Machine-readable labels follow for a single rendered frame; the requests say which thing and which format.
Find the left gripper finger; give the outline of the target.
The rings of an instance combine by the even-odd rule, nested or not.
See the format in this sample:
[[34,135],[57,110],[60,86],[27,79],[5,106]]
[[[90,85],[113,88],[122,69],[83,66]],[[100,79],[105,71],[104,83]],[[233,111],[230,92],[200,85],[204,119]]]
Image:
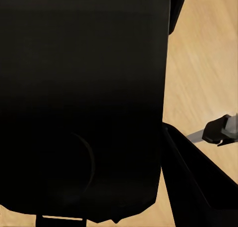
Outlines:
[[161,169],[176,227],[238,227],[238,185],[165,122]]

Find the camera tripod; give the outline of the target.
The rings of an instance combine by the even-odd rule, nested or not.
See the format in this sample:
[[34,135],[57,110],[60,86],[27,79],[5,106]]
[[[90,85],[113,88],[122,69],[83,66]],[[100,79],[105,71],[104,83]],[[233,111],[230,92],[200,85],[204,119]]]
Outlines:
[[185,136],[193,144],[206,141],[218,146],[238,142],[238,115],[228,114],[214,121],[209,121],[200,131]]

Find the digital camera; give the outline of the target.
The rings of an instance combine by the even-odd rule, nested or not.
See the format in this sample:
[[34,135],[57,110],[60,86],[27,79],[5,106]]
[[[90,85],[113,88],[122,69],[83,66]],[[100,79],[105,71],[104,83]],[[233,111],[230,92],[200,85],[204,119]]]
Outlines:
[[0,205],[86,227],[155,204],[184,1],[0,0]]

